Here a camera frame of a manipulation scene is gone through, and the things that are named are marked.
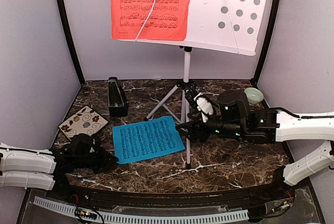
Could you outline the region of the white perforated music stand desk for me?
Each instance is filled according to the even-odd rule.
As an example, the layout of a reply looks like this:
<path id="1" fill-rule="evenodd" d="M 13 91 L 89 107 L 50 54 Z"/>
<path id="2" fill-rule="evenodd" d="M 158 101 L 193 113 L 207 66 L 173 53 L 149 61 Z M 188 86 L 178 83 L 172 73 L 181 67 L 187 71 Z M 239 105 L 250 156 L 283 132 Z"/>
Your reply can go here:
<path id="1" fill-rule="evenodd" d="M 131 42 L 190 46 L 253 56 L 265 4 L 266 0 L 190 0 L 185 40 Z"/>

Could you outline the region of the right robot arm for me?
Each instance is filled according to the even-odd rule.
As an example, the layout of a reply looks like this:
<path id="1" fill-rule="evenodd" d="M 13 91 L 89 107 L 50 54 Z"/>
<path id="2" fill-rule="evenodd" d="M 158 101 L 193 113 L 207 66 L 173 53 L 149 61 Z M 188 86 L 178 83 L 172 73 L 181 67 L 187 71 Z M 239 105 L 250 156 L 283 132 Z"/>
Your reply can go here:
<path id="1" fill-rule="evenodd" d="M 228 90 L 213 102 L 192 89 L 185 93 L 194 109 L 189 122 L 176 126 L 180 135 L 191 142 L 204 143 L 211 135 L 252 144 L 275 144 L 290 140 L 323 140 L 313 152 L 298 161 L 275 170 L 273 183 L 266 189 L 277 200 L 303 179 L 333 165 L 333 113 L 297 115 L 284 108 L 251 111 L 246 93 Z"/>

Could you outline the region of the blue sheet music page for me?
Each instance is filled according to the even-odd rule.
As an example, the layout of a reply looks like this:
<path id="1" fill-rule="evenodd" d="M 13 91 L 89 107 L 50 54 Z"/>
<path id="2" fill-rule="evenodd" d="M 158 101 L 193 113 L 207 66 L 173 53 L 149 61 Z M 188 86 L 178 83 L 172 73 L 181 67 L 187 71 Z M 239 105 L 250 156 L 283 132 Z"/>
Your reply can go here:
<path id="1" fill-rule="evenodd" d="M 112 137 L 118 164 L 159 158 L 185 150 L 171 116 L 114 127 Z"/>

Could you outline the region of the red sheet music page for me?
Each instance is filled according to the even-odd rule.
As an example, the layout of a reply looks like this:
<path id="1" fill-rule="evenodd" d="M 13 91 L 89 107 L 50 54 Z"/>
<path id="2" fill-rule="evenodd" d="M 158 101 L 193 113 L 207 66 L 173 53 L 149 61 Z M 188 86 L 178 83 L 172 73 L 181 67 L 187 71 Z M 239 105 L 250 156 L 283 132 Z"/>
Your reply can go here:
<path id="1" fill-rule="evenodd" d="M 190 0 L 111 0 L 113 40 L 183 41 Z"/>

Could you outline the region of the white folding tripod stand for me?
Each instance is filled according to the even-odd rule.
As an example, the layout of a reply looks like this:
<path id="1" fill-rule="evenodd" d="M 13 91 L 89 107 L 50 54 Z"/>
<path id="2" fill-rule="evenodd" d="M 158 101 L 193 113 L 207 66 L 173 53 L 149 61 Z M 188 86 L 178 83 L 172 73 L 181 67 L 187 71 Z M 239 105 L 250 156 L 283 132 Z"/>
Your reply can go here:
<path id="1" fill-rule="evenodd" d="M 208 116 L 213 115 L 214 113 L 212 103 L 209 102 L 209 99 L 207 99 L 202 93 L 198 93 L 196 91 L 194 82 L 189 78 L 192 47 L 180 46 L 180 49 L 184 51 L 183 79 L 178 81 L 176 85 L 167 93 L 167 95 L 165 95 L 165 97 L 151 110 L 151 112 L 145 116 L 145 121 L 150 120 L 160 107 L 165 107 L 169 114 L 177 119 L 177 116 L 175 116 L 174 113 L 165 105 L 165 102 L 178 89 L 182 90 L 181 118 L 178 120 L 181 124 L 189 122 L 190 107 L 194 107 L 195 111 L 200 113 L 199 117 L 204 122 L 207 121 Z"/>

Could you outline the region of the black metronome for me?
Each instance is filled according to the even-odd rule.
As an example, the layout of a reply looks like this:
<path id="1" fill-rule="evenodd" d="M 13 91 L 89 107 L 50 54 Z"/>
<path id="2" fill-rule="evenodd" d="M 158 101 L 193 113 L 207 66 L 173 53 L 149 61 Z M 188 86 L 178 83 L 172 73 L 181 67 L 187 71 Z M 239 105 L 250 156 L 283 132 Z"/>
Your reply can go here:
<path id="1" fill-rule="evenodd" d="M 126 117 L 128 115 L 129 102 L 116 77 L 108 79 L 108 108 L 110 117 Z"/>

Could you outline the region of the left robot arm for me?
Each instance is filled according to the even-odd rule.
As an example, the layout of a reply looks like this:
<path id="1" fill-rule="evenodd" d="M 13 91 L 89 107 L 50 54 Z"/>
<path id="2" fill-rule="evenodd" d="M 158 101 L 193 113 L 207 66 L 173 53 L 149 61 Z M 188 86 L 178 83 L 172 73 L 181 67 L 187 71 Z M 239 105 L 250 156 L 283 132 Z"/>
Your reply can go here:
<path id="1" fill-rule="evenodd" d="M 96 134 L 78 134 L 61 148 L 24 149 L 1 143 L 1 187 L 53 190 L 69 201 L 74 190 L 67 175 L 79 169 L 94 174 L 114 169 L 118 158 L 106 151 Z"/>

